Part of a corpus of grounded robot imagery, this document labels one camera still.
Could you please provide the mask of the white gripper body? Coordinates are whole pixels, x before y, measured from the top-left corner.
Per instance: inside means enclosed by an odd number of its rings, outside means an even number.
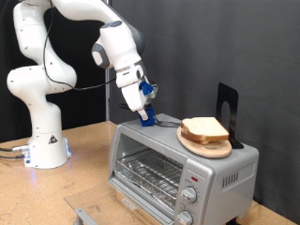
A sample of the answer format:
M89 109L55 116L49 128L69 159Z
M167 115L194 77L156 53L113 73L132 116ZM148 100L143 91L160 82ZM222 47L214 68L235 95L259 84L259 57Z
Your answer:
M116 84L133 112L144 109L148 95L152 92L152 85L147 80L141 64L131 65L118 71Z

